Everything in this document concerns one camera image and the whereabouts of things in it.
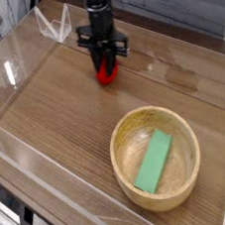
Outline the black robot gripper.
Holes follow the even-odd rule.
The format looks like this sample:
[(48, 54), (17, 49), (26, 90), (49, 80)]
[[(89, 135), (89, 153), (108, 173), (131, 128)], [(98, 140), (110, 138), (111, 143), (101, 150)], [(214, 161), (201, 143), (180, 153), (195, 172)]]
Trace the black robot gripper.
[(90, 49), (93, 65), (99, 71), (105, 57), (107, 76), (114, 73), (117, 56), (127, 56), (129, 52), (127, 36), (115, 28), (110, 3), (86, 8), (88, 25), (78, 26), (78, 45)]

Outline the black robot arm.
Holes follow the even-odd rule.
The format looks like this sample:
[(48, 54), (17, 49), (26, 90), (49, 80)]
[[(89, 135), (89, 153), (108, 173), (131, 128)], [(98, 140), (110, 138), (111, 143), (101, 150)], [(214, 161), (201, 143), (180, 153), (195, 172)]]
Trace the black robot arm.
[(128, 55), (127, 36), (113, 23), (111, 0), (86, 0), (89, 25), (76, 28), (78, 45), (90, 52), (96, 79), (109, 84), (118, 72), (117, 56)]

